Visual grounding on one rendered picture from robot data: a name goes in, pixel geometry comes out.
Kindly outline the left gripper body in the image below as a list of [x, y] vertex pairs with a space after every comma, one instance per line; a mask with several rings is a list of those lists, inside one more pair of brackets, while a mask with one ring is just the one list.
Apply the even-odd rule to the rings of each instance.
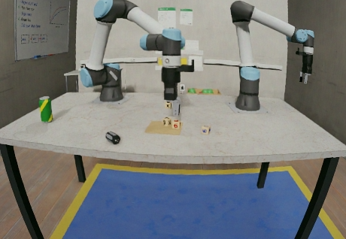
[[314, 52], [314, 48], [312, 47], [303, 47], [302, 52], [299, 51], [299, 47], [298, 47], [298, 51], [296, 51], [296, 55], [302, 56], [302, 62], [303, 62], [302, 72], [303, 73], [312, 74], [311, 66], [313, 64], [313, 55], [312, 55], [313, 52]]

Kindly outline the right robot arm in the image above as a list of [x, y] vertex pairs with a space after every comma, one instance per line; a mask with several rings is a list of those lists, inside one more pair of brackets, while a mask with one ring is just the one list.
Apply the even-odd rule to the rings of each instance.
[[100, 101], [123, 100], [120, 89], [120, 66], [114, 63], [102, 64], [111, 27], [117, 18], [134, 22], [149, 33], [140, 39], [142, 50], [162, 51], [162, 56], [181, 56], [185, 39], [180, 29], [167, 29], [134, 3], [128, 0], [98, 0], [93, 12], [97, 26], [90, 58], [85, 68], [80, 70], [80, 79], [85, 87], [102, 85]]

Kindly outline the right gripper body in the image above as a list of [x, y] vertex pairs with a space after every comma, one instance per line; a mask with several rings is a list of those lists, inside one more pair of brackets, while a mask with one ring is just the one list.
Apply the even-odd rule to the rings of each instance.
[[182, 72], [194, 72], [195, 65], [181, 65], [181, 56], [162, 56], [162, 82], [164, 83], [164, 100], [174, 101], [178, 96], [177, 85], [181, 81]]

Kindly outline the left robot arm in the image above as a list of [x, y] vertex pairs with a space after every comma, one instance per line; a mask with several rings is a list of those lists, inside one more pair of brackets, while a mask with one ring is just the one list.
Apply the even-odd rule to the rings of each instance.
[[241, 63], [238, 66], [241, 77], [240, 92], [235, 106], [240, 110], [257, 111], [260, 109], [260, 101], [258, 97], [260, 71], [256, 68], [256, 64], [253, 62], [253, 52], [249, 31], [250, 21], [253, 20], [274, 29], [281, 34], [286, 35], [287, 41], [294, 43], [298, 42], [299, 44], [303, 44], [303, 47], [314, 48], [314, 32], [311, 30], [299, 30], [298, 28], [262, 12], [256, 9], [255, 6], [243, 1], [233, 2], [230, 10], [232, 23], [236, 27], [241, 60]]

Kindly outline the tan flat mat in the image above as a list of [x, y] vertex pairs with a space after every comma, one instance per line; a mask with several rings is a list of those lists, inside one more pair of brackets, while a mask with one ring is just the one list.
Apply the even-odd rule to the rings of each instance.
[[184, 123], [181, 123], [179, 129], [172, 128], [171, 126], [163, 126], [162, 121], [151, 121], [150, 125], [146, 128], [144, 133], [153, 133], [153, 134], [163, 134], [163, 135], [180, 135], [181, 129]]

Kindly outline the green and yellow drink can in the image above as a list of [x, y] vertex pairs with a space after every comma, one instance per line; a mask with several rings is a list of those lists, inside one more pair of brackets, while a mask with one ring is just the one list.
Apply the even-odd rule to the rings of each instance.
[[51, 123], [53, 120], [51, 100], [49, 96], [41, 97], [39, 101], [41, 121], [43, 123]]

